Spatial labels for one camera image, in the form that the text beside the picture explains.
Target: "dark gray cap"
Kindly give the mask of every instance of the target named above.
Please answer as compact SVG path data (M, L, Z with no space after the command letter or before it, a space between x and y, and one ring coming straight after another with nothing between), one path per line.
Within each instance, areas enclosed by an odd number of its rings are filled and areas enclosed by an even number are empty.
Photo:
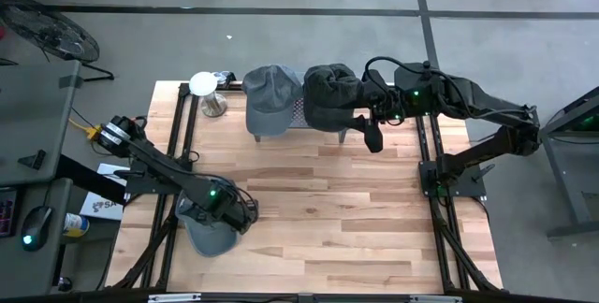
M352 108L335 108L355 102L361 81L343 64L315 65L304 76L303 114L312 128L338 132L354 117Z
M279 136L291 124L293 105L302 97L296 73L284 65L265 65L247 73L245 125L257 136Z
M230 251L237 244L239 234L223 222L206 223L203 212L181 191L175 215L185 223L187 236L196 252L213 257Z

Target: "yellow cable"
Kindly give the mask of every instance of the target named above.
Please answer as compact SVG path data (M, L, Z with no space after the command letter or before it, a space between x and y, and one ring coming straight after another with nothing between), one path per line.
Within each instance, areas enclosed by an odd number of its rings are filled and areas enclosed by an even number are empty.
M79 129L81 129L81 130L83 130L83 131L85 131L85 132L88 132L88 128L86 128L85 126L83 126L83 125L81 125L81 124L79 124L79 123L77 123L77 122L75 122L75 121L73 121L73 120L71 120L71 119L68 119L68 121L69 121L71 124L73 124L75 127L78 127Z

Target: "desk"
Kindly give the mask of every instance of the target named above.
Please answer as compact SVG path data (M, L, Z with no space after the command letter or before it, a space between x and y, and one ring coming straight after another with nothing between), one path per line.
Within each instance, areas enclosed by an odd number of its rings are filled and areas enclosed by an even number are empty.
M148 112L148 138L163 152L179 84L158 81ZM245 95L224 95L223 117L197 114L192 149L200 159L194 168L231 178L250 192L260 202L260 220L235 249L215 258L199 256L180 227L169 291L442 292L429 203L418 181L413 120L382 127L385 148L377 154L354 131L343 145L337 133L305 129L255 143L245 129ZM439 124L446 152L469 146L463 121L440 117ZM183 124L180 137L184 131ZM107 285L120 280L146 247L155 202L155 195L144 195L125 208ZM484 211L469 198L456 198L456 211L465 250L501 286ZM154 280L162 254L157 253ZM457 282L455 257L447 256Z
M5 269L0 273L2 298L47 295L50 292L65 225L66 203L72 186L72 180L60 179L52 181L51 185L47 182L30 185L20 193L21 213L15 235L0 238L0 255ZM48 239L38 251L26 252L22 248L22 223L31 209L44 203L47 191L46 205L52 208Z

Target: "cap brim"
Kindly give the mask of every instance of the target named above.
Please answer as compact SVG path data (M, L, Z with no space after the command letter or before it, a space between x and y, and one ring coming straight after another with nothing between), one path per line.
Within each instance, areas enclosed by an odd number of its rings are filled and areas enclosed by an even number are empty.
M192 246L202 256L214 257L230 251L237 244L239 234L230 225L225 223L212 223L205 225L180 213L183 192L177 199L175 215L185 224L185 230Z
M249 104L245 110L245 126L250 134L256 136L280 136L291 125L293 104L285 110L277 112L260 112Z

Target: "metal bracket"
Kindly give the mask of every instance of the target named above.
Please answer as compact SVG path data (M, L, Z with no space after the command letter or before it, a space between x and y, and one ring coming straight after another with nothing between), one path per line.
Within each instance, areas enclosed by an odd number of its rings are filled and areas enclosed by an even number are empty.
M17 162L35 170L39 170L44 162L44 158L46 158L46 152L43 150L37 150L36 154L19 158Z
M410 302L413 302L413 303L461 303L461 297L418 295L418 296L410 296Z
M199 302L201 293L149 295L148 303Z
M314 303L314 294L312 293L299 293L298 303Z
M485 184L481 176L485 175L487 170L480 170L478 166L472 166L464 170L458 178L458 182L451 187L440 187L437 183L437 164L433 161L420 162L418 165L420 174L420 183L422 185L422 194L427 197L441 196L485 196Z

